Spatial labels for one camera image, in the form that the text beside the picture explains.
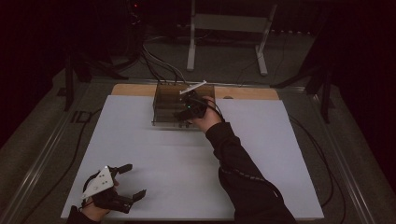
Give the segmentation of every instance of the black sleeve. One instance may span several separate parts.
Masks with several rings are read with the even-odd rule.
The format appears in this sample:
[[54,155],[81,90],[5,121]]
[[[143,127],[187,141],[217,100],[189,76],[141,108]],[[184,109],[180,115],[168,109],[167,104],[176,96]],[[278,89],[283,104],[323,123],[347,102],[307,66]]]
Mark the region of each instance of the black sleeve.
[[80,213],[75,206],[72,206],[66,224],[100,224],[100,222],[90,220]]
[[262,176],[241,146],[230,123],[212,126],[206,138],[219,159],[219,181],[235,208],[235,223],[297,223],[280,192]]

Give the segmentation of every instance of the hand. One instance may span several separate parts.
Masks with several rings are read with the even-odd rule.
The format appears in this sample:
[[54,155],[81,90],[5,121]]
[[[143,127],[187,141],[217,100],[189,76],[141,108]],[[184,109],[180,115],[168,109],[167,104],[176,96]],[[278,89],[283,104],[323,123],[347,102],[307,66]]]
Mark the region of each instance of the hand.
[[[114,186],[118,185],[119,182],[117,180],[114,180]],[[105,217],[105,215],[111,211],[110,209],[96,207],[92,201],[92,198],[89,198],[86,204],[87,205],[82,208],[81,213],[92,221],[101,221]]]
[[[215,99],[213,99],[212,97],[209,97],[209,96],[204,96],[203,98],[208,101],[208,104],[212,108],[216,107],[215,104],[213,103],[213,102],[215,102]],[[221,123],[220,116],[212,108],[208,107],[206,109],[206,112],[205,112],[205,115],[203,118],[190,119],[189,122],[195,124],[203,133],[206,133],[207,130],[209,130],[209,128],[211,128],[213,125],[215,125],[217,123]]]

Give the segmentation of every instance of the dark background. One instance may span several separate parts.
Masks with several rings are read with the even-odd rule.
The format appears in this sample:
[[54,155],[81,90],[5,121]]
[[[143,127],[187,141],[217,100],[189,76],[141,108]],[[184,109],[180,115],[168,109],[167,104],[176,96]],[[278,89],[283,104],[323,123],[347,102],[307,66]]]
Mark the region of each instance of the dark background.
[[[142,22],[164,35],[179,35],[177,26],[189,23],[189,1],[133,2],[139,4],[135,13]],[[122,5],[112,6],[111,13],[104,15],[102,11],[99,15],[108,18],[108,23],[101,23],[98,11],[89,1],[0,3],[0,146],[51,89],[51,79],[64,68],[65,53],[70,46],[84,49],[95,59],[109,57],[108,44],[112,39],[109,34],[117,34],[125,20]],[[204,10],[219,10],[210,6],[206,1],[198,4]],[[222,10],[233,14],[249,11],[249,8],[235,11],[237,1],[228,6]],[[309,32],[317,38],[304,66],[321,64],[332,69],[332,83],[340,88],[394,190],[395,10],[395,4],[390,1],[281,2],[272,27],[276,32]]]

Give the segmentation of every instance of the white metal frame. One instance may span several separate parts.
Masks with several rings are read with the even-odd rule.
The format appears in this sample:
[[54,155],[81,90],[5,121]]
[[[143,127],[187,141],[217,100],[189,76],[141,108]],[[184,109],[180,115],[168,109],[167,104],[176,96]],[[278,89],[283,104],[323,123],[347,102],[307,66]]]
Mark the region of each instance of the white metal frame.
[[195,64],[195,30],[226,30],[226,31],[242,31],[262,34],[262,42],[255,47],[257,61],[259,63],[260,74],[268,75],[265,60],[262,55],[265,42],[270,33],[272,20],[276,12],[276,5],[272,6],[270,15],[267,18],[262,17],[241,17],[226,15],[210,15],[195,13],[195,0],[191,0],[191,36],[189,57],[187,60],[187,70],[193,71]]

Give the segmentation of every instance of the transparent box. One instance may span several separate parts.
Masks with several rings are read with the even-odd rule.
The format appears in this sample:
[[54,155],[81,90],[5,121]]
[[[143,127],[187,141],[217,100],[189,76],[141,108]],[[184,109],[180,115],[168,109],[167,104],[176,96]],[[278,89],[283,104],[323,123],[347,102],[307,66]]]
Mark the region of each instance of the transparent box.
[[[187,109],[183,100],[185,94],[180,94],[180,91],[186,90],[187,87],[188,86],[185,84],[157,84],[153,102],[153,126],[170,128],[196,128],[187,121],[179,121],[175,117],[176,113]],[[210,96],[215,99],[214,85],[205,84],[196,88],[195,91],[200,97]]]

